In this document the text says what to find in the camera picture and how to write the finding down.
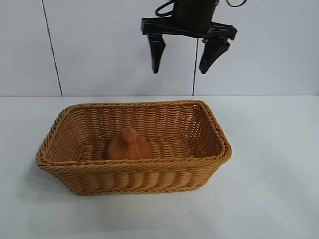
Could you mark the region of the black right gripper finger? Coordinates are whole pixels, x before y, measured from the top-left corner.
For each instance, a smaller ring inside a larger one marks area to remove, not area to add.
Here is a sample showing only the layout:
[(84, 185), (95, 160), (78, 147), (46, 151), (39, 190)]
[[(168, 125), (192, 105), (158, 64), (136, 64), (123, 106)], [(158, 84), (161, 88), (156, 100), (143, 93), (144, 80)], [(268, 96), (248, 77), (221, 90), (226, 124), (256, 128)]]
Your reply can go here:
[(152, 58), (152, 70), (154, 74), (157, 74), (159, 72), (160, 61), (166, 44), (160, 33), (148, 33), (147, 38)]
[(202, 74), (206, 74), (212, 64), (226, 51), (230, 44), (226, 37), (204, 38), (204, 51), (199, 63), (199, 70)]

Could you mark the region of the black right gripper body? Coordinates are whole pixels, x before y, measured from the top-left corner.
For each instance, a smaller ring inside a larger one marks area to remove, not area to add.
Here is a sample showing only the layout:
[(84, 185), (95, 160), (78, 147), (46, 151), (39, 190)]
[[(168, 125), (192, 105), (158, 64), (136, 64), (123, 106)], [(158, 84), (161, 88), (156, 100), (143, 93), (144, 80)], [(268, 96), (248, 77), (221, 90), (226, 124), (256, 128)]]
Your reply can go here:
[(156, 17), (142, 18), (141, 32), (234, 40), (234, 26), (212, 21), (217, 5), (217, 0), (167, 0), (155, 10)]

